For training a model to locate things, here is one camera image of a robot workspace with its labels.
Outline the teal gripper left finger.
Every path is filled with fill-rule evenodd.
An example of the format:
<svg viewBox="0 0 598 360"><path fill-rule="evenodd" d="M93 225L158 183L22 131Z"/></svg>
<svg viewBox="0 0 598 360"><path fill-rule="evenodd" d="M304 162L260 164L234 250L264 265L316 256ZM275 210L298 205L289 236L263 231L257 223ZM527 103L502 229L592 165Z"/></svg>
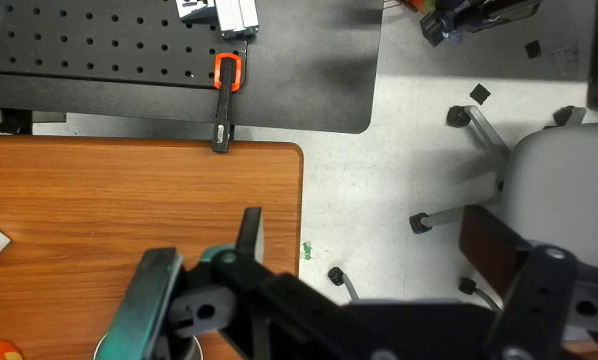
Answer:
<svg viewBox="0 0 598 360"><path fill-rule="evenodd" d="M183 271L183 256L175 248L146 250L141 257L106 338L120 346L151 347L166 336L166 312Z"/></svg>

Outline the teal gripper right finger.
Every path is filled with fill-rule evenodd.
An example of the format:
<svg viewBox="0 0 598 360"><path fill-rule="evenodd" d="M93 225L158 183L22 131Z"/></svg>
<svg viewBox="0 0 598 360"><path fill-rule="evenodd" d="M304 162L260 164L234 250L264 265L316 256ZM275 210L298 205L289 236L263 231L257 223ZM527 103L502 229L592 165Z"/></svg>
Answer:
<svg viewBox="0 0 598 360"><path fill-rule="evenodd" d="M260 207L244 210L236 250L259 262L264 259L264 215Z"/></svg>

